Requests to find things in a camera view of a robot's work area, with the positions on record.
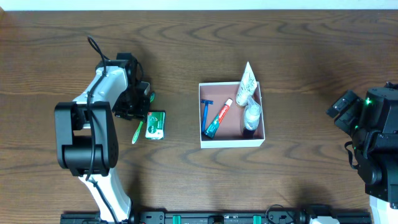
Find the green Dettol soap bar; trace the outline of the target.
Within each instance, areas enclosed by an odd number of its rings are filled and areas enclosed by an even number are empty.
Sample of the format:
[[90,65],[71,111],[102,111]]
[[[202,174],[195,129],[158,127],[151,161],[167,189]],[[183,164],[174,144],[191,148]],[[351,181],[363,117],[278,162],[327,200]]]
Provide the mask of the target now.
[[150,111],[147,114],[146,138],[160,140],[164,138],[164,111]]

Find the green white Colgate toothbrush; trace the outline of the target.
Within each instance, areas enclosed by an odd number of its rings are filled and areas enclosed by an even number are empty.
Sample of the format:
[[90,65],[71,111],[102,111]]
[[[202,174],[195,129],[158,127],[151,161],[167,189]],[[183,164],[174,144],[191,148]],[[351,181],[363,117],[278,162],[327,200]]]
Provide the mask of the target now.
[[[154,101],[154,99],[155,99],[155,92],[153,91],[153,92],[150,94],[150,102],[152,103],[152,102]],[[135,133],[134,133],[134,135],[133,135],[133,137],[132,137],[132,144],[135,144],[136,141],[137,141],[137,139],[139,138],[140,131],[141,131],[141,128],[142,128],[142,125],[143,125],[143,124],[144,124],[143,121],[141,121],[141,122],[139,123],[139,125],[138,125],[138,127],[137,127],[137,129],[136,129],[136,131],[135,131]]]

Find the blue Dettol foam bottle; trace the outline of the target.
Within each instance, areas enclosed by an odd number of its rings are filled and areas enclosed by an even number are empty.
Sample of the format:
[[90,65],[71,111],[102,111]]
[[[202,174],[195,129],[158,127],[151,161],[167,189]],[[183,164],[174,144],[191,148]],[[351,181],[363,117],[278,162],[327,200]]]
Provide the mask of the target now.
[[253,139],[254,133],[259,126],[259,121],[262,113],[262,107],[259,105],[253,97],[248,98],[248,104],[246,105],[243,113],[243,119],[241,123],[241,130],[244,139]]

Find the Colgate toothpaste tube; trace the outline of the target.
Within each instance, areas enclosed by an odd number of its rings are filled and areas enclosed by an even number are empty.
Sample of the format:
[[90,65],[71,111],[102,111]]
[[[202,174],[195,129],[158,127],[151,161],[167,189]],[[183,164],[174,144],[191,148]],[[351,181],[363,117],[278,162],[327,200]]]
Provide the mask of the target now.
[[210,123],[210,125],[207,127],[205,130],[204,134],[208,136],[209,138],[213,139],[225,114],[228,112],[233,100],[231,98],[228,98],[227,101],[225,102],[224,106],[218,114],[215,116],[214,120]]

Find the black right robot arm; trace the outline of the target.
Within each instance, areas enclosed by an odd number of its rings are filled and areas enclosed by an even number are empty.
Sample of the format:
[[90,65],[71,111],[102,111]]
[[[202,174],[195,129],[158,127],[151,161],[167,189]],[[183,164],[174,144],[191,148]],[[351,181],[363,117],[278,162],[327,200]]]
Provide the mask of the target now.
[[397,209],[397,85],[370,88],[364,98],[348,90],[326,114],[351,138],[349,164],[365,192]]

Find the white cardboard box pink interior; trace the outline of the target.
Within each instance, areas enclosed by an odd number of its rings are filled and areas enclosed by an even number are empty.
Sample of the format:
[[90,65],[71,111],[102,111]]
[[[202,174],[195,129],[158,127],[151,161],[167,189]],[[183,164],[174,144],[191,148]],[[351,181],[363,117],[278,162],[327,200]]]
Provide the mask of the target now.
[[[235,99],[240,82],[213,82],[198,85],[198,99],[211,100],[205,127],[207,128],[220,112],[227,99]],[[242,133],[244,109],[235,102],[231,104],[214,138],[200,134],[200,146],[206,148],[259,147],[266,139],[264,116],[261,114],[259,126],[251,139],[245,139]]]

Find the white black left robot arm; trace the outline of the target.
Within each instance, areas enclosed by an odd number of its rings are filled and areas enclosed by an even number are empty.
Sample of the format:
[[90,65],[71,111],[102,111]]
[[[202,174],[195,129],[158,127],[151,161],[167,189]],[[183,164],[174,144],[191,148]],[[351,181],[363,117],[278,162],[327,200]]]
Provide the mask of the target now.
[[89,189],[98,213],[66,213],[61,223],[137,223],[116,164],[119,144],[114,118],[145,121],[150,85],[137,78],[142,65],[130,53],[104,58],[95,77],[73,101],[54,109],[57,160]]

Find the blue disposable razor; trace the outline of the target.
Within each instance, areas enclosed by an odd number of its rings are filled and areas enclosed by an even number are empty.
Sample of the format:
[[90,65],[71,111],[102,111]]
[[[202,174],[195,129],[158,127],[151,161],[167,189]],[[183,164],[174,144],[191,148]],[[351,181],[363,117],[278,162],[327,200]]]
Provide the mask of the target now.
[[204,133],[205,132],[205,126],[206,126],[206,118],[207,118],[207,115],[208,115],[208,105],[212,105],[213,101],[212,100],[201,99],[200,102],[205,105],[204,110],[203,110],[202,122],[201,122],[201,132]]

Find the white lotion tube gold cap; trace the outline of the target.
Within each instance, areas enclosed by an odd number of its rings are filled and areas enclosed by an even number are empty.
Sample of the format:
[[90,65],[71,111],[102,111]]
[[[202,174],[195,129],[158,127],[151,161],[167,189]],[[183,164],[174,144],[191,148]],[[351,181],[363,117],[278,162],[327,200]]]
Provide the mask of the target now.
[[247,62],[236,94],[236,104],[240,107],[246,106],[248,98],[253,96],[256,88],[257,80],[250,63]]

